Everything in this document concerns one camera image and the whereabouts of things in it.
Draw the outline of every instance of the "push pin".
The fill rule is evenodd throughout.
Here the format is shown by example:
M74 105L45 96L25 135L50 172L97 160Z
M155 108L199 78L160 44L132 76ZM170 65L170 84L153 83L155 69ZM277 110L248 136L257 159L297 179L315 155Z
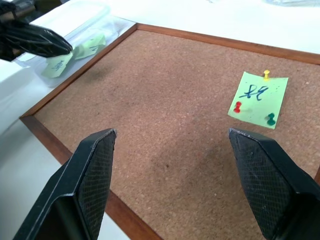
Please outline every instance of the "push pin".
M241 107L241 105L242 105L242 103L241 102L239 102L239 101L237 101L236 103L235 103L235 109L233 109L233 111L235 112L235 113L240 113L240 107Z
M270 126L275 125L276 124L276 121L274 120L275 114L270 113L268 117L269 117L269 120L266 123Z
M263 73L264 73L264 78L263 79L265 81L269 81L269 73L270 73L270 71L269 70L265 70Z

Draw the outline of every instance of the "red push pin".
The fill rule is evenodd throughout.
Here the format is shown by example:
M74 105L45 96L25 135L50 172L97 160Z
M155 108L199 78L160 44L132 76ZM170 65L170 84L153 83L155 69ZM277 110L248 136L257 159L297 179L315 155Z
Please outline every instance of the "red push pin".
M235 103L235 109L233 109L233 111L235 112L235 113L240 113L240 107L241 107L241 105L242 105L242 103L241 102L239 102L239 101L237 101L236 103Z

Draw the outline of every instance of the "wooden border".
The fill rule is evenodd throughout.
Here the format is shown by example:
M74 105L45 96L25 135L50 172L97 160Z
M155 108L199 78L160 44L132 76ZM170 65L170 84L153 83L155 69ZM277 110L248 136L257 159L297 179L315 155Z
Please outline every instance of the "wooden border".
M41 122L39 122L34 114L42 109L47 103L54 99L59 93L67 88L72 82L79 78L83 73L90 69L102 57L108 54L113 48L119 45L124 39L130 36L134 31L142 30L153 33L165 34L169 36L195 40L199 42L220 45L224 47L245 50L249 52L269 55L278 58L295 60L308 64L320 65L320 55L290 50L285 48L261 45L251 42L233 40L223 37L210 36L195 32L176 30L171 28L152 26L136 23L129 28L123 35L117 38L112 44L107 46L97 56L86 63L82 68L76 71L66 81L60 84L56 89L29 109L21 116L21 121L29 128L29 130L40 140L40 142L51 152L51 154L61 163L65 163L72 153L57 139ZM320 166L314 180L320 184ZM161 238L143 222L124 202L121 201L112 191L110 191L105 212L115 221L115 223L127 234L132 240L161 240Z
M229 47L233 49L245 50L245 51L254 52L257 54L264 54L264 55L269 55L269 56L283 58L283 59L295 60L295 61L308 63L308 64L320 65L320 54L315 54L315 53L310 53L305 51L290 50L290 49L285 49L285 48L280 48L275 46L267 46L267 45L262 45L262 44L247 42L247 41L234 40L234 39L218 37L218 36L210 36L210 35L205 35L201 33L182 31L182 30L176 30L172 28L152 26L152 25L146 25L146 24L140 24L140 23L138 23L137 29L158 33L158 34L165 34L173 37L179 37L183 39L195 40L195 41L204 42L208 44L220 45L220 46Z

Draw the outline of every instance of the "light green paper note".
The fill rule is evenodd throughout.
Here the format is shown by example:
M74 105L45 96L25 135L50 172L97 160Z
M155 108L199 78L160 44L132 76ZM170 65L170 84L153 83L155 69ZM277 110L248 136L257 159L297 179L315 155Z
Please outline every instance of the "light green paper note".
M77 46L76 60L84 59L97 53L100 46L106 45L105 34L101 33Z
M287 82L287 77L265 81L262 76L244 72L228 115L244 122L275 129ZM234 112L236 102L241 102L239 113ZM274 114L274 125L267 123L271 113Z
M71 52L68 55L61 55L61 56L47 58L46 59L47 66L43 70L41 75L51 79L59 77L65 70L68 62L72 57L73 57L73 53Z

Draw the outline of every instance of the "transparent plastic box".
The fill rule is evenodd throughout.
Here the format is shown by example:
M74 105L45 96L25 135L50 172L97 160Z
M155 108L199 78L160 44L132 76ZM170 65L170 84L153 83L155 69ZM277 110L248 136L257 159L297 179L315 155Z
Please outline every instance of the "transparent plastic box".
M31 67L35 74L50 88L58 86L78 69L91 60L98 52L112 43L119 35L115 28L114 19L110 16L110 7L101 0L72 0L44 15L41 27L52 29L64 37L75 49L87 43L96 36L104 36L103 46L92 55L68 60L65 69L59 76L44 74L50 58L24 53L15 62L22 67Z
M265 0L269 4L283 7L320 7L320 0Z

